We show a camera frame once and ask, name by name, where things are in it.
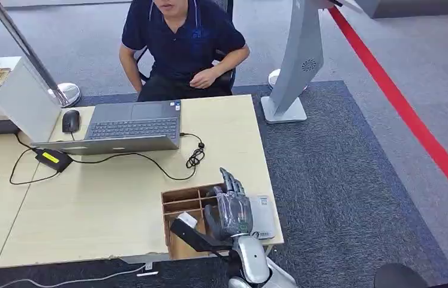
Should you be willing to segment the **person's left hand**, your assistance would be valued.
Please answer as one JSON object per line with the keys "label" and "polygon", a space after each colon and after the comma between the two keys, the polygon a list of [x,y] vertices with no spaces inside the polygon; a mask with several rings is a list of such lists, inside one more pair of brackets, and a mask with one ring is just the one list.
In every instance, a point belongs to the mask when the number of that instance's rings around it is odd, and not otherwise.
{"label": "person's left hand", "polygon": [[220,77],[219,71],[215,68],[208,68],[198,72],[189,82],[190,87],[197,89],[206,89],[210,87],[217,78]]}

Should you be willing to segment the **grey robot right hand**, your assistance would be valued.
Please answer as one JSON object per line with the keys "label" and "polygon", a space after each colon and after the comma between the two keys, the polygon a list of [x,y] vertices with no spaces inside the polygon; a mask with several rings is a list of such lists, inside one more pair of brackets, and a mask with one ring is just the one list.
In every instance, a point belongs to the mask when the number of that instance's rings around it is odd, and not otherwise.
{"label": "grey robot right hand", "polygon": [[219,241],[250,235],[254,222],[250,199],[238,179],[223,167],[220,168],[220,172],[225,190],[219,186],[214,186],[212,190],[217,198],[219,220],[214,219],[211,205],[205,205],[203,209],[210,233]]}

